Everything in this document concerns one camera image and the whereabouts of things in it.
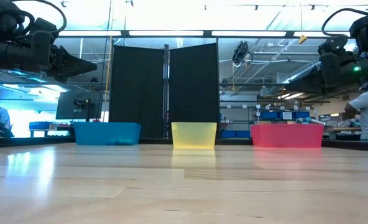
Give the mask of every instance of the black partition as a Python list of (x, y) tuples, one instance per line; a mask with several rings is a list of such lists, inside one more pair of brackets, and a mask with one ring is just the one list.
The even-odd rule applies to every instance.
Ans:
[(170, 122), (219, 123), (217, 44), (170, 51)]
[(161, 138), (163, 50), (114, 47), (109, 121), (141, 124), (141, 138)]

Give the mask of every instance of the yellow bin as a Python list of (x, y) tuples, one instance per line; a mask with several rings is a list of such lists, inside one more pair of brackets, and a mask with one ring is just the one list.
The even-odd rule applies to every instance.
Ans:
[(217, 123), (172, 122), (173, 146), (180, 149), (213, 149)]

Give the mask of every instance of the pink bin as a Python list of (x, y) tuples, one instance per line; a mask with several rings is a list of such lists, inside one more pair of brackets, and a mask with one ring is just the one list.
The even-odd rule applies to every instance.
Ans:
[(253, 145), (257, 147), (319, 148), (323, 125), (257, 124), (251, 127)]

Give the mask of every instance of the computer monitor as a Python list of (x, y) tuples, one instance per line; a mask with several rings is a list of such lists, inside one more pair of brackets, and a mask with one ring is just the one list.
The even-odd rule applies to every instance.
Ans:
[(101, 107), (99, 91), (68, 91), (60, 94), (55, 119), (98, 119), (101, 117)]

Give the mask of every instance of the green light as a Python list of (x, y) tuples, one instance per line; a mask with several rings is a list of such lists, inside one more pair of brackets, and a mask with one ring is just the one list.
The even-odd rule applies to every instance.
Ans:
[(361, 66), (354, 67), (354, 72), (358, 72), (358, 71), (361, 71)]

